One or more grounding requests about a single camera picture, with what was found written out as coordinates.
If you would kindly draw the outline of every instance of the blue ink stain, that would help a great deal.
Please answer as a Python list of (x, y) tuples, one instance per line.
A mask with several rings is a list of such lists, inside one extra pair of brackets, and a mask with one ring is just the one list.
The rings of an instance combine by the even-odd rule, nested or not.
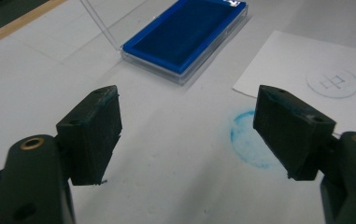
[(236, 155), (244, 162), (262, 169), (280, 166), (280, 162), (253, 129), (254, 110), (238, 115), (233, 122), (230, 137)]

